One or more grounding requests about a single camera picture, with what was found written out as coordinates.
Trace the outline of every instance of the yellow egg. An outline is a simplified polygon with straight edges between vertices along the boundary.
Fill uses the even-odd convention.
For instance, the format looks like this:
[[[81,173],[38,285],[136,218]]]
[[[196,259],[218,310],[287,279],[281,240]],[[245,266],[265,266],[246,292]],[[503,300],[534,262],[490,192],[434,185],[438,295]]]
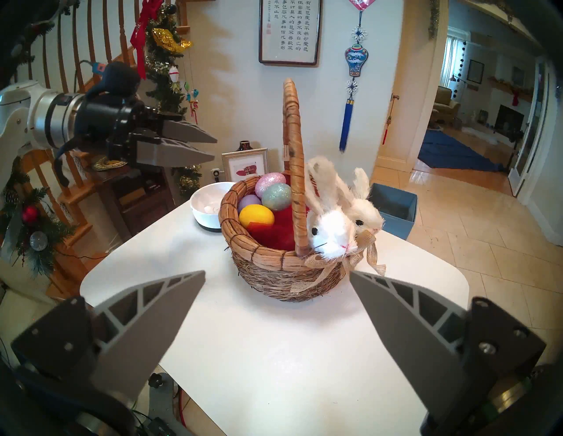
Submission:
[[[240,223],[248,228],[250,223],[274,224],[274,214],[270,209],[261,204],[249,204],[239,214]]]

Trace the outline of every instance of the gold plate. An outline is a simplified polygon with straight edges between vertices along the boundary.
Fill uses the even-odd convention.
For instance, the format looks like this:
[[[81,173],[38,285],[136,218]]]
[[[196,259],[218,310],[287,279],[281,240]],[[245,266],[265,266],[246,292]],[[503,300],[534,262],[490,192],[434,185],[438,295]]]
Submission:
[[[106,171],[107,169],[121,168],[127,165],[127,162],[121,162],[120,160],[108,160],[106,156],[99,159],[92,165],[92,168],[96,171]]]

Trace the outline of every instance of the fireplace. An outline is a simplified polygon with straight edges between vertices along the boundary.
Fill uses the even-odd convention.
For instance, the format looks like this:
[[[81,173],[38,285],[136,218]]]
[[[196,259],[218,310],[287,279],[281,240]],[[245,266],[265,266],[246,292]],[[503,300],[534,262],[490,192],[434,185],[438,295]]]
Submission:
[[[509,132],[519,131],[524,121],[524,115],[520,112],[510,109],[508,106],[501,105],[498,110],[497,121],[494,129],[504,136],[508,136]]]

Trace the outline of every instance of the stuffed bunny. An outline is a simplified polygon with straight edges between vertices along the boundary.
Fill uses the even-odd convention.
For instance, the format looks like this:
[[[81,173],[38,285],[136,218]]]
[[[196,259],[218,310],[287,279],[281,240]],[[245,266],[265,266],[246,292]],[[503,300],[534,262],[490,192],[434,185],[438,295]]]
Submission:
[[[311,182],[315,180],[319,196]],[[317,156],[305,165],[305,199],[311,209],[307,214],[307,234],[314,251],[325,259],[337,259],[358,250],[354,224],[338,205],[334,165]]]
[[[352,220],[359,235],[365,230],[376,234],[383,227],[383,218],[376,207],[367,199],[369,196],[369,178],[365,171],[356,168],[354,187],[348,185],[337,175],[338,204],[348,218]]]

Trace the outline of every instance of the blue glitter egg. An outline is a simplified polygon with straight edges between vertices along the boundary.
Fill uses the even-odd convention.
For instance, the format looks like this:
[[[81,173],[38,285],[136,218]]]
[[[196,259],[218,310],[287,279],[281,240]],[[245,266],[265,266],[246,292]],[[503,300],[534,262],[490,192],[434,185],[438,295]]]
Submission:
[[[284,210],[291,204],[291,188],[285,183],[276,183],[262,194],[262,205],[270,210]]]

